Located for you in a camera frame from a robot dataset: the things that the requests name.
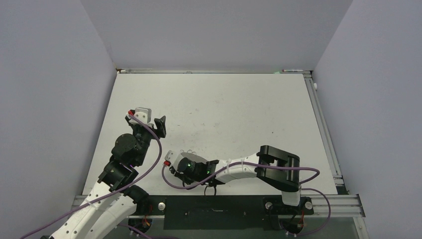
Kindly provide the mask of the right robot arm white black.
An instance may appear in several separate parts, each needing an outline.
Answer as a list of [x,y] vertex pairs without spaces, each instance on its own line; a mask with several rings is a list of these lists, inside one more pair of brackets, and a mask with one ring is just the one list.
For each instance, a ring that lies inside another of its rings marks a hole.
[[189,152],[169,151],[165,165],[184,185],[200,183],[210,187],[233,180],[258,178],[281,191],[282,209],[294,213],[301,207],[300,158],[278,148],[263,145],[253,155],[227,160],[206,160]]

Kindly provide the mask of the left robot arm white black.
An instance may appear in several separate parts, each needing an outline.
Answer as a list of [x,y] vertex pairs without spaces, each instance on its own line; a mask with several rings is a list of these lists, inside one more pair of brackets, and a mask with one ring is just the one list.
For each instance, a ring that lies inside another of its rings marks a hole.
[[[160,161],[163,152],[160,139],[166,136],[166,117],[151,123],[148,109],[135,109],[127,112],[125,120],[133,132],[116,139],[109,162],[84,202],[65,216],[65,223],[49,238],[102,239],[125,217],[143,214],[148,209],[149,195],[136,183]],[[157,159],[139,175],[136,169],[143,164],[153,139],[159,147]]]

